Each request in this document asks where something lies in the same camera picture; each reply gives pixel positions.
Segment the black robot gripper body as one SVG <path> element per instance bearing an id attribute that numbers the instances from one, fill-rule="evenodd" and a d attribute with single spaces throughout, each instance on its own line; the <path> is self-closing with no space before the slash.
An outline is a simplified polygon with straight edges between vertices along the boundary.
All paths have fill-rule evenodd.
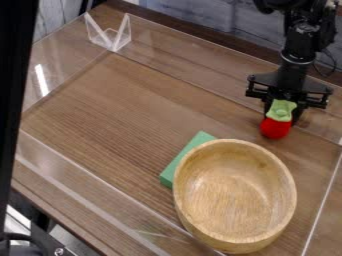
<path id="1" fill-rule="evenodd" d="M 278 72 L 250 75 L 247 81 L 247 97 L 263 102 L 272 99 L 292 101 L 302 109 L 324 109 L 334 92 L 331 87 L 308 77 L 282 78 Z"/>

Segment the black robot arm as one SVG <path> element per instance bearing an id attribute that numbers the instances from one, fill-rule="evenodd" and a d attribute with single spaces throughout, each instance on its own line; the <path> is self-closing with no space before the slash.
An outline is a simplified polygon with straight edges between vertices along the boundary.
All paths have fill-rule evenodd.
<path id="1" fill-rule="evenodd" d="M 310 79 L 307 72 L 314 66 L 316 53 L 326 52 L 334 43 L 339 0 L 252 1 L 262 13 L 278 11 L 283 14 L 284 45 L 278 69 L 247 77 L 246 96 L 262 100 L 264 114 L 268 114 L 275 101 L 294 103 L 290 121 L 295 124 L 307 108 L 327 107 L 332 95 L 332 88 Z"/>

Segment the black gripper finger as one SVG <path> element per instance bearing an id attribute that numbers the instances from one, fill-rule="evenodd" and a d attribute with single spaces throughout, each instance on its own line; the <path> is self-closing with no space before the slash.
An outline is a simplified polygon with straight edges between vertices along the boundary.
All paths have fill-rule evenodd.
<path id="1" fill-rule="evenodd" d="M 306 109 L 307 104 L 304 102 L 298 102 L 296 108 L 292 110 L 292 124 L 296 124 Z"/>
<path id="2" fill-rule="evenodd" d="M 267 99 L 267 100 L 264 101 L 264 115 L 267 114 L 267 112 L 268 112 L 270 109 L 271 109 L 272 102 L 274 102 L 274 99 Z"/>

